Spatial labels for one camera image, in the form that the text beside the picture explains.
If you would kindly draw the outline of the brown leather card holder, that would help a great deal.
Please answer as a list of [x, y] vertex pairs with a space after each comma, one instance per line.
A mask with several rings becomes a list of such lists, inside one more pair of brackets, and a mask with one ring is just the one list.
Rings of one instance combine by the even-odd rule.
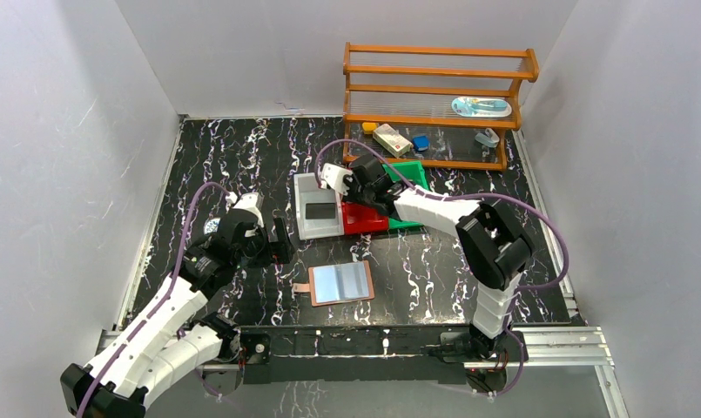
[[373, 300], [374, 285], [366, 260], [308, 269], [307, 283], [294, 283], [294, 293], [308, 294], [313, 307]]

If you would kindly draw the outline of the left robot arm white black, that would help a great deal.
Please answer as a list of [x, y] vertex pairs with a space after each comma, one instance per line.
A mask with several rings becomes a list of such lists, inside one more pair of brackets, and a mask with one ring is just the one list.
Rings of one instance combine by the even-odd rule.
[[293, 260], [285, 220], [275, 219], [277, 238], [270, 239], [262, 200], [258, 192], [232, 199], [215, 232], [179, 249], [174, 268], [125, 331], [85, 365], [72, 363], [63, 371], [60, 382], [72, 415], [143, 417], [197, 367], [240, 357], [240, 328], [220, 313], [209, 313], [182, 336], [178, 332], [236, 273]]

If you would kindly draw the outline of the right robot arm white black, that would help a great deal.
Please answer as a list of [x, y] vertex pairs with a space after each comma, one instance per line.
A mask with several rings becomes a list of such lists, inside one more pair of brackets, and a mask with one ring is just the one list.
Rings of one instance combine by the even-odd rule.
[[374, 155], [350, 165], [323, 163], [315, 170], [319, 187], [380, 215], [414, 222], [457, 239], [478, 282], [476, 308], [469, 323], [469, 351], [492, 361], [506, 347], [509, 310], [534, 244], [515, 214], [501, 200], [449, 197], [399, 176]]

